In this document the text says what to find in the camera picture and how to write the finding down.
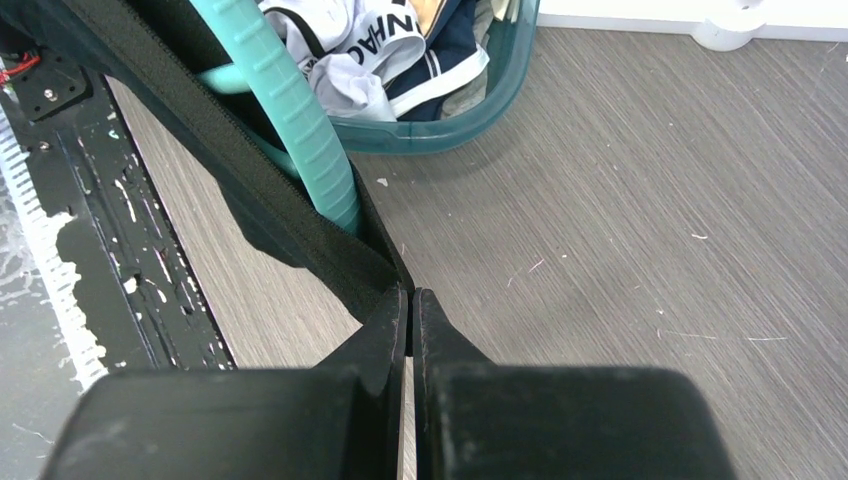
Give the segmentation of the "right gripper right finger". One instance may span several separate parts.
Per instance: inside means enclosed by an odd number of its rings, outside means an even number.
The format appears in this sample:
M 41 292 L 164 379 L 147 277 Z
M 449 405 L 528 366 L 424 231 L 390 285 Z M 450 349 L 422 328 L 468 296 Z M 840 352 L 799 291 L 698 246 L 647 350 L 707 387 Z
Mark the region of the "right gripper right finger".
M 411 300 L 422 479 L 732 479 L 711 410 L 664 368 L 498 365 Z

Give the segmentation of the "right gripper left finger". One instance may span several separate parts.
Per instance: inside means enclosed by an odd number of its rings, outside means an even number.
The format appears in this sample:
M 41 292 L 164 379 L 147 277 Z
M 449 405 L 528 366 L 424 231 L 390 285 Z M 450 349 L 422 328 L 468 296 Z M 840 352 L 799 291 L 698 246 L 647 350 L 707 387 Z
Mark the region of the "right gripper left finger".
M 127 371 L 81 398 L 46 479 L 397 479 L 408 294 L 308 369 Z

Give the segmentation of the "teal plastic hanger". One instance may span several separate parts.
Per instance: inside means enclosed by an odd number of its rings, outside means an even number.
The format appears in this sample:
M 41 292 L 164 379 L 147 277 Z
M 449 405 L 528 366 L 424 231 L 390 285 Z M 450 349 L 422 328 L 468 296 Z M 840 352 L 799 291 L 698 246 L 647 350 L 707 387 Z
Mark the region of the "teal plastic hanger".
M 361 217 L 352 166 L 335 130 L 284 43 L 255 2 L 191 5 L 232 60 L 197 78 L 217 94 L 250 92 L 282 141 L 254 141 L 286 173 L 299 178 L 316 211 L 356 235 Z

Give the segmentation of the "white black underwear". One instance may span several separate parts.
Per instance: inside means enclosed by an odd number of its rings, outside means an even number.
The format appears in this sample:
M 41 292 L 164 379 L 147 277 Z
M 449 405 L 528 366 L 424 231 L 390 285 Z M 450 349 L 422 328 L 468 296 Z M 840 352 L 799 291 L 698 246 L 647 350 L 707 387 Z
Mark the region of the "white black underwear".
M 425 52 L 409 2 L 283 0 L 258 6 L 328 115 L 397 120 L 386 85 Z

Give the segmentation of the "black garment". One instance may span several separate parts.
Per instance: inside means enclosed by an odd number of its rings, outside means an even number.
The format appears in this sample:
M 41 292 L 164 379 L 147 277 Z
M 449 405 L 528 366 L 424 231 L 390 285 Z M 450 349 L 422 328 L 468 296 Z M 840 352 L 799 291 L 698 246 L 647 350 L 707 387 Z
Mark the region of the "black garment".
M 129 87 L 217 180 L 246 239 L 257 249 L 308 269 L 359 321 L 389 292 L 414 283 L 366 185 L 355 190 L 362 211 L 357 235 L 314 209 L 303 187 L 276 169 L 237 125 L 235 109 L 194 77 L 222 50 L 179 33 L 169 13 L 142 1 L 5 1 L 1 17 L 14 30 Z

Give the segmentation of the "beige underwear navy trim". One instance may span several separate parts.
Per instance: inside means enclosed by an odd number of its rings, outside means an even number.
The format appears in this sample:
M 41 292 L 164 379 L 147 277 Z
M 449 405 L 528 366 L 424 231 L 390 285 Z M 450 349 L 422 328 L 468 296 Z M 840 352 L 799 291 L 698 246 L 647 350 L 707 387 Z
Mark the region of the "beige underwear navy trim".
M 443 0 L 408 0 L 417 15 L 418 24 L 425 37 L 429 37 L 440 18 L 443 9 Z

